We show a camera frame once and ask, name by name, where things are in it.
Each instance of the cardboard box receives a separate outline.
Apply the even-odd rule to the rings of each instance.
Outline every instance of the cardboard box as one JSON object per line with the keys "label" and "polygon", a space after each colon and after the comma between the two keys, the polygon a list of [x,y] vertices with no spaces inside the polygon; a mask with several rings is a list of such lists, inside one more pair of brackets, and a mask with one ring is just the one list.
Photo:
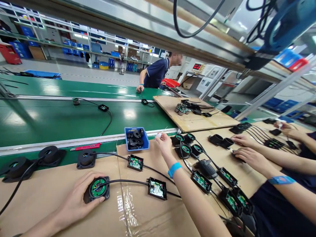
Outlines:
{"label": "cardboard box", "polygon": [[44,55],[42,47],[29,46],[29,49],[30,49],[34,59],[47,60],[45,55]]}

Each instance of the blue t-shirt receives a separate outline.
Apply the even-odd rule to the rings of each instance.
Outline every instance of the blue t-shirt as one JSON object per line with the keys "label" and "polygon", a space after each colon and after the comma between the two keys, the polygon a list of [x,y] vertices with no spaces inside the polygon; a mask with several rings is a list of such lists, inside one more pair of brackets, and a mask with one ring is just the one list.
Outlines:
{"label": "blue t-shirt", "polygon": [[[316,140],[316,132],[308,134]],[[300,156],[316,160],[316,156],[304,144]],[[300,185],[316,194],[316,175],[301,174],[292,170],[281,171]],[[261,237],[315,236],[316,225],[299,212],[268,181],[250,199],[255,205],[255,215]]]}
{"label": "blue t-shirt", "polygon": [[147,67],[147,75],[144,80],[144,87],[158,88],[169,68],[169,59],[159,59]]}

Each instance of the person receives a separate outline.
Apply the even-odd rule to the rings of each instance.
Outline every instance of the person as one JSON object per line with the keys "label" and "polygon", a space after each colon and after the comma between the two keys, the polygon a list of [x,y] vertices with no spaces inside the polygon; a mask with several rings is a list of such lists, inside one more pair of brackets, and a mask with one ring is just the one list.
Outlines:
{"label": "person", "polygon": [[[155,140],[158,142],[163,159],[168,168],[171,169],[178,163],[177,159],[171,153],[171,139],[167,134],[162,133],[161,137],[156,137]],[[66,200],[56,211],[49,214],[26,233],[21,235],[21,237],[53,236],[57,232],[87,216],[104,201],[104,197],[85,204],[83,201],[84,192],[95,178],[104,176],[104,174],[94,171],[85,174],[75,183]],[[228,229],[212,208],[211,204],[181,166],[174,171],[172,178],[200,235],[202,237],[231,237]]]}
{"label": "person", "polygon": [[162,80],[166,72],[171,66],[181,65],[182,57],[182,54],[169,52],[168,58],[159,59],[141,71],[139,85],[136,90],[141,92],[144,91],[144,88],[158,88],[160,85],[165,85],[165,82],[162,82]]}
{"label": "person", "polygon": [[[103,53],[104,51],[102,50],[102,47],[101,47],[99,41],[96,40],[95,43],[100,46],[100,52]],[[99,63],[100,58],[101,58],[101,55],[97,55],[97,54],[96,54],[96,55],[95,55],[95,62]]]}
{"label": "person", "polygon": [[[272,149],[246,135],[234,135],[244,146],[234,152],[267,179],[285,176],[292,183],[279,185],[267,180],[251,197],[260,236],[312,236],[316,233],[316,161]],[[278,171],[268,160],[283,167]]]}

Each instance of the digital display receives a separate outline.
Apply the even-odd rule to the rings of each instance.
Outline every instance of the digital display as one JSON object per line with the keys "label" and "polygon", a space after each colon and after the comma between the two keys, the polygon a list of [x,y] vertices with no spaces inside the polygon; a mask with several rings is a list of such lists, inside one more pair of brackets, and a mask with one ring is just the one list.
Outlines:
{"label": "digital display", "polygon": [[193,69],[199,70],[201,66],[201,64],[194,64]]}

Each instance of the gray floor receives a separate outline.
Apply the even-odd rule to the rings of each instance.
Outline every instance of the gray floor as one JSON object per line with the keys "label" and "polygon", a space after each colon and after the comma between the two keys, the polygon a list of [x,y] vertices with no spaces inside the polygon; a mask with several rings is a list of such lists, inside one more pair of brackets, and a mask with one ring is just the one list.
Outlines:
{"label": "gray floor", "polygon": [[60,73],[62,79],[68,81],[134,87],[139,84],[139,73],[124,72],[124,75],[119,75],[120,70],[118,68],[120,68],[120,64],[117,62],[115,70],[101,70],[90,68],[85,58],[66,55],[57,50],[50,50],[50,55],[53,58],[51,60],[22,59],[22,64],[20,65],[7,64],[4,67],[15,72],[36,70]]}

